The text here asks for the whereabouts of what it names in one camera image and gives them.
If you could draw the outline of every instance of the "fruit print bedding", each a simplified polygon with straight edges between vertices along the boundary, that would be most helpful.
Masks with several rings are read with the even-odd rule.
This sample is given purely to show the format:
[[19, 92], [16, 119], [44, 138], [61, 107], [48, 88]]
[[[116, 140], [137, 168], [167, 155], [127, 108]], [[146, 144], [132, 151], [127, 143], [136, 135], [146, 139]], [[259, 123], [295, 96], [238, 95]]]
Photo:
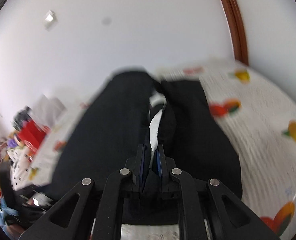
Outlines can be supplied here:
[[235, 61], [212, 60], [158, 76], [200, 80], [211, 114], [239, 155], [242, 201], [281, 240], [291, 240], [296, 233], [296, 104]]

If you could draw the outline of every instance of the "wall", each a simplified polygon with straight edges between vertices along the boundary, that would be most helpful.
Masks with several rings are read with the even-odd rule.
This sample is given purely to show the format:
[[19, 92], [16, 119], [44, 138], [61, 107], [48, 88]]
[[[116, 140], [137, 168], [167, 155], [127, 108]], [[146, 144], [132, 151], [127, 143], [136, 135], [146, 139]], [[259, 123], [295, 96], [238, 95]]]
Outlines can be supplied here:
[[245, 25], [250, 66], [296, 102], [296, 2], [237, 2]]
[[[53, 10], [58, 23], [44, 29]], [[8, 0], [0, 11], [0, 127], [41, 93], [94, 93], [116, 68], [233, 58], [220, 0]]]

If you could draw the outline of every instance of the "brown wooden trim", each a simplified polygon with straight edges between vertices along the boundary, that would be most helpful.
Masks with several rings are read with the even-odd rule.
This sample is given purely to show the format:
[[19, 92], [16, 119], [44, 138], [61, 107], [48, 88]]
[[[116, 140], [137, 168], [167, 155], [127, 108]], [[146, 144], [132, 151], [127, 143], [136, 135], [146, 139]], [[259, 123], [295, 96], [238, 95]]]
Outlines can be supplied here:
[[233, 42], [235, 59], [248, 65], [248, 50], [243, 19], [236, 0], [221, 0]]

